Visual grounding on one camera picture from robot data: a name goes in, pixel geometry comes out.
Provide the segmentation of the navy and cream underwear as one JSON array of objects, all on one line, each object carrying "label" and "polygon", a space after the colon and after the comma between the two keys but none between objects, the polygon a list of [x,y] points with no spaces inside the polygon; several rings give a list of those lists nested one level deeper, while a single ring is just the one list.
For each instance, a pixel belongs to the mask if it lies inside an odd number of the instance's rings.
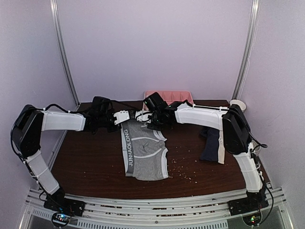
[{"label": "navy and cream underwear", "polygon": [[200,136],[206,138],[200,160],[224,164],[225,150],[221,132],[218,129],[204,126],[200,132]]}]

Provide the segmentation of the grey boxer briefs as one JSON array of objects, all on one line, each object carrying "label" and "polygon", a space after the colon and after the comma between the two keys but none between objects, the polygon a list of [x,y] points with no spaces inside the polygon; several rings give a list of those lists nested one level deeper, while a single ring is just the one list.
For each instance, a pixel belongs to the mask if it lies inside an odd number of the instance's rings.
[{"label": "grey boxer briefs", "polygon": [[122,123],[121,140],[126,177],[141,181],[158,181],[169,177],[167,139],[161,131],[129,120]]}]

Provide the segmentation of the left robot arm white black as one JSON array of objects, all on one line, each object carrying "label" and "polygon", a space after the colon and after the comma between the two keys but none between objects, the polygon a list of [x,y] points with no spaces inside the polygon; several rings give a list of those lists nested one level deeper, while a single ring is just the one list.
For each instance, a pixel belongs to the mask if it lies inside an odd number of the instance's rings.
[{"label": "left robot arm white black", "polygon": [[127,111],[115,111],[111,100],[98,96],[83,110],[68,110],[58,104],[44,108],[31,104],[24,106],[11,128],[10,143],[14,153],[45,194],[45,208],[71,217],[81,217],[85,203],[66,197],[64,188],[53,175],[42,153],[44,133],[95,133],[100,128],[111,132],[118,130],[120,124],[129,118]]}]

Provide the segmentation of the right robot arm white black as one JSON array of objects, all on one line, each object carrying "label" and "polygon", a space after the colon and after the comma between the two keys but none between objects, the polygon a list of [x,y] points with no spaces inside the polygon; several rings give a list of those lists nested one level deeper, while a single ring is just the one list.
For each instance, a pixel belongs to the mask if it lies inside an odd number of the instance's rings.
[{"label": "right robot arm white black", "polygon": [[267,145],[253,145],[256,139],[239,105],[211,107],[191,104],[187,100],[167,104],[157,92],[145,98],[143,103],[151,112],[149,129],[160,130],[162,125],[179,123],[216,131],[211,146],[233,155],[246,184],[246,197],[228,202],[231,215],[260,212],[269,205],[265,194],[268,189],[257,159],[258,147],[266,148]]}]

